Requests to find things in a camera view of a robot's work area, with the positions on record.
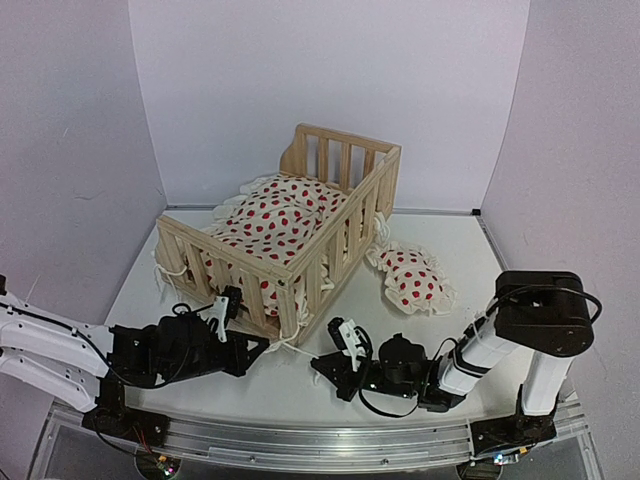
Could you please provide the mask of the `wooden pet bed frame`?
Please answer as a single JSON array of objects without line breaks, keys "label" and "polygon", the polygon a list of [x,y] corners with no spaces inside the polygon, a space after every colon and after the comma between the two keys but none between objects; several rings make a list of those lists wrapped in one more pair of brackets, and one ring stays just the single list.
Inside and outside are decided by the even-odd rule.
[{"label": "wooden pet bed frame", "polygon": [[[401,148],[397,144],[300,124],[278,174],[324,183],[346,195],[317,235],[288,265],[261,260],[167,215],[156,221],[156,274],[182,293],[211,303],[228,285],[242,290],[235,330],[300,344],[322,320],[393,209]],[[306,281],[308,323],[297,322],[293,282]],[[266,316],[259,279],[276,281],[279,316]]]}]

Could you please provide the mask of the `strawberry print ruffled mattress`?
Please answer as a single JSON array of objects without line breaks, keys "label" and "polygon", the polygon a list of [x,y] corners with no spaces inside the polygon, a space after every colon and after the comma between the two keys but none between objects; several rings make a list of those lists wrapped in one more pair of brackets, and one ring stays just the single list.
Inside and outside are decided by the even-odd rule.
[{"label": "strawberry print ruffled mattress", "polygon": [[[213,212],[204,233],[257,259],[288,265],[348,199],[324,183],[300,177],[260,177]],[[278,317],[276,281],[259,279],[266,316]],[[308,323],[306,281],[293,282],[297,322]]]}]

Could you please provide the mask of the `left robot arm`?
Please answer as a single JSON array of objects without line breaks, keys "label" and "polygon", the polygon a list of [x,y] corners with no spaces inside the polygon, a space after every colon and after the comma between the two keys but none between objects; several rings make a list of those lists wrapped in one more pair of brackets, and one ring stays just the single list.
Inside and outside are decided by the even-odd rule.
[{"label": "left robot arm", "polygon": [[269,348],[264,337],[230,329],[240,303],[240,290],[228,286],[210,305],[177,303],[157,323],[133,328],[73,321],[3,289],[1,371],[80,412],[96,408],[96,421],[123,437],[134,415],[114,398],[100,401],[107,382],[157,390],[218,372],[242,377]]}]

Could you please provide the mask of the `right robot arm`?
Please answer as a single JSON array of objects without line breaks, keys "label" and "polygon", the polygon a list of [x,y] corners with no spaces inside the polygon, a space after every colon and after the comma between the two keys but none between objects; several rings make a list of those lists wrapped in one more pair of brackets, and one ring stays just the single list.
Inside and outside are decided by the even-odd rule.
[{"label": "right robot arm", "polygon": [[524,443],[552,414],[573,359],[594,342],[602,302],[583,289],[580,277],[562,271],[504,271],[496,279],[487,309],[452,339],[452,349],[433,357],[423,346],[397,333],[374,347],[366,330],[336,317],[328,331],[336,352],[311,360],[339,399],[358,398],[384,416],[365,397],[367,391],[414,401],[416,408],[446,413],[462,403],[494,367],[518,348],[533,356],[519,388],[517,407],[503,425],[514,443]]}]

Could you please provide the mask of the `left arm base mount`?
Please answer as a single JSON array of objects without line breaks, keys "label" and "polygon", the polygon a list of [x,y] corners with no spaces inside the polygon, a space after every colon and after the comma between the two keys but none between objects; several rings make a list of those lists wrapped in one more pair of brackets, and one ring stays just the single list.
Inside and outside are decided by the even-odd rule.
[{"label": "left arm base mount", "polygon": [[148,447],[163,447],[170,426],[167,415],[126,405],[125,387],[117,382],[102,382],[96,406],[83,415],[85,429]]}]

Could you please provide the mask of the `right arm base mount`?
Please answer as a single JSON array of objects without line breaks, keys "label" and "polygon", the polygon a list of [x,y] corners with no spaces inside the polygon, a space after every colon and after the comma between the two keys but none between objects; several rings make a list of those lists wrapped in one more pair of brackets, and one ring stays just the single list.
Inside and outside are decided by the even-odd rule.
[{"label": "right arm base mount", "polygon": [[520,406],[512,415],[470,424],[472,460],[485,460],[498,455],[508,456],[522,448],[553,440],[556,435],[553,408],[547,415],[525,415]]}]

